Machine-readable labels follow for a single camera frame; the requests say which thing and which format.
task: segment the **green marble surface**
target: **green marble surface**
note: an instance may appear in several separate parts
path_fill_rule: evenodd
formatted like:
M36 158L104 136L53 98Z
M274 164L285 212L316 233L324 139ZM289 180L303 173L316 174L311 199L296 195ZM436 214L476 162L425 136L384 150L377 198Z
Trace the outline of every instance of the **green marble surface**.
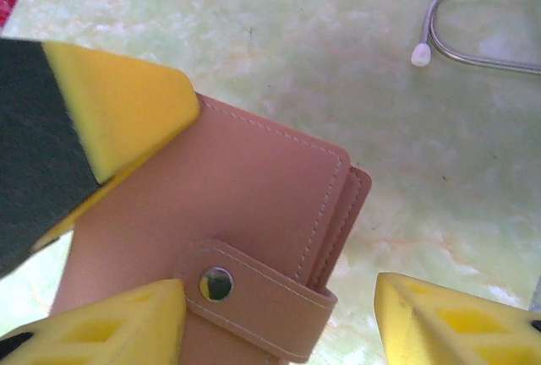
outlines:
M198 91L345 147L374 190L311 364L385 363L373 296L396 271L527 308L541 268L541 78L409 62L431 0L21 0L5 35L181 68ZM463 51L541 62L535 0L449 0ZM1 331L46 315L69 237L0 282Z

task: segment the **yellow sponge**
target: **yellow sponge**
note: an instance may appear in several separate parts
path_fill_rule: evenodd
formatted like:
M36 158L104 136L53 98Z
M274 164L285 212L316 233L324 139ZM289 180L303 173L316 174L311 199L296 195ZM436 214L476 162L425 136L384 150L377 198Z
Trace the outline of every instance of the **yellow sponge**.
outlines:
M374 309L389 365L541 364L541 313L392 273Z
M199 102L181 71L59 42L43 49L99 183L194 122Z
M177 365L186 302L159 281L27 324L0 340L3 365Z

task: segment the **wallet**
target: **wallet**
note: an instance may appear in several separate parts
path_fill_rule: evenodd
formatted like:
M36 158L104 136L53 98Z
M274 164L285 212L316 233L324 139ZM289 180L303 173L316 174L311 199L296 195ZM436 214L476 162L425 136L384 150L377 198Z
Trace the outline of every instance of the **wallet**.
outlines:
M52 314L180 278L182 365L307 362L370 176L338 146L198 97L195 123L76 221Z

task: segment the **marble countertop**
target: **marble countertop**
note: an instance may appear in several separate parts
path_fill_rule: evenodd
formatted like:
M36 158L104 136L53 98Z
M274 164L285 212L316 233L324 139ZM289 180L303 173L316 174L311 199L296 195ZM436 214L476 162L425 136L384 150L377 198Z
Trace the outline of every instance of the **marble countertop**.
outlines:
M541 77L440 55L413 67L430 1L20 0L4 34L180 68L200 92L346 148L374 189L310 364L383 364L379 272L527 308L541 268ZM533 3L449 0L440 30L463 51L541 62ZM68 242L0 283L2 331L46 315Z

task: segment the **metal wire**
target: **metal wire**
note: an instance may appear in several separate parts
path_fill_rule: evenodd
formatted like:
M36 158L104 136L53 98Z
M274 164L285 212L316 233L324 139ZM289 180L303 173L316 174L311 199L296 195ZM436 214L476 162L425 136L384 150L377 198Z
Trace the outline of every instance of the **metal wire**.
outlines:
M541 74L541 65L533 63L519 63L505 59L490 57L479 57L464 52L459 52L448 46L441 40L435 28L435 19L438 7L444 0L434 0L424 16L423 32L421 34L421 43L428 44L429 39L434 47L446 57L469 65L476 65L486 68L506 69L510 71L523 72L527 74Z

